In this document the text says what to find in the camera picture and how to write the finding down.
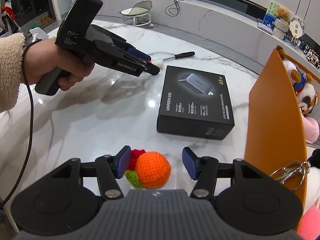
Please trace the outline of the cream fleece sleeve forearm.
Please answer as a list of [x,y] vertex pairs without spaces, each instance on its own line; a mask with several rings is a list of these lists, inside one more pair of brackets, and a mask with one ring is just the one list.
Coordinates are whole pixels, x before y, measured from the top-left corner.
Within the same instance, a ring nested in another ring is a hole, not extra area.
[[0,48],[0,110],[15,107],[21,83],[21,64],[25,36],[15,33],[1,38]]

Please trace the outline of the person's left hand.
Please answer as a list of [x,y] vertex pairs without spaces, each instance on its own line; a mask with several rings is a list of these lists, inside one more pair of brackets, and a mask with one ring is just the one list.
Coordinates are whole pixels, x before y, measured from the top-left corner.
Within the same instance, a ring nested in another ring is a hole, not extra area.
[[24,69],[27,83],[38,83],[44,74],[59,67],[70,72],[69,77],[59,79],[60,89],[69,90],[77,82],[91,74],[95,63],[83,64],[77,57],[55,44],[55,39],[40,41],[33,44],[24,56]]

